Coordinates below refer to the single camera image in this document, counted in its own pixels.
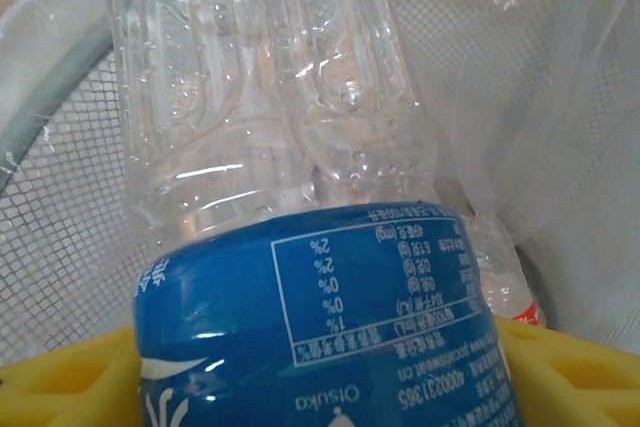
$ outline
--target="blue label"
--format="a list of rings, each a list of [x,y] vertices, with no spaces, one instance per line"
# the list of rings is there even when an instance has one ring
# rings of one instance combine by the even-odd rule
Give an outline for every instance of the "blue label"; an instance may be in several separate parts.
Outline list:
[[[522,426],[464,227],[425,203],[272,219],[136,286],[149,427]]]

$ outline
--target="yellow sponge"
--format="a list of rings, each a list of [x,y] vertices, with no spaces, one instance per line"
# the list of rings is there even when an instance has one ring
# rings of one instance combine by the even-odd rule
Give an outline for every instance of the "yellow sponge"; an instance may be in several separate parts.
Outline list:
[[[640,357],[497,318],[528,427],[640,426]],[[0,369],[0,427],[141,427],[130,329]]]

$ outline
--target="white mesh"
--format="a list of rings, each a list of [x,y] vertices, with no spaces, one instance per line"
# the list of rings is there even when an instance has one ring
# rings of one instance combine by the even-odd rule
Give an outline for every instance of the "white mesh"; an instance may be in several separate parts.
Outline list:
[[[452,140],[440,174],[524,241],[552,325],[640,352],[640,0],[391,5]],[[0,197],[0,364],[130,321],[154,252],[123,207],[113,71],[89,72]]]

